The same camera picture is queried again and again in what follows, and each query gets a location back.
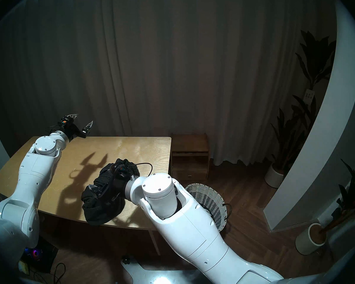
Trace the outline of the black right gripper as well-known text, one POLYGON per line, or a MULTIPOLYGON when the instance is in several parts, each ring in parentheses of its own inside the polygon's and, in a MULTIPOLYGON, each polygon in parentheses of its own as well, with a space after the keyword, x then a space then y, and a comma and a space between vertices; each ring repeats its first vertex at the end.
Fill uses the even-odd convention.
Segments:
POLYGON ((126 184, 130 181, 131 176, 131 171, 105 171, 101 175, 104 179, 102 189, 100 190, 99 186, 94 184, 88 185, 88 189, 91 192, 100 192, 100 200, 104 203, 110 203, 117 197, 125 197, 126 184))

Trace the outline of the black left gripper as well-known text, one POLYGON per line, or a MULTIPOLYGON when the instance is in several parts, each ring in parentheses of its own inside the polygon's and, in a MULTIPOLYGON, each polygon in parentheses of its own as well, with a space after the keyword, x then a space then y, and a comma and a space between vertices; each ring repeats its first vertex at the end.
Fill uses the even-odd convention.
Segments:
MULTIPOLYGON (((65 115, 64 119, 66 120, 75 119, 77 116, 78 114, 69 114, 69 115, 65 115)), ((88 135, 88 131, 90 131, 92 128, 92 125, 93 125, 93 121, 88 123, 81 130, 79 130, 79 128, 75 124, 59 124, 59 130, 68 137, 69 141, 72 141, 76 137, 86 138, 88 135)))

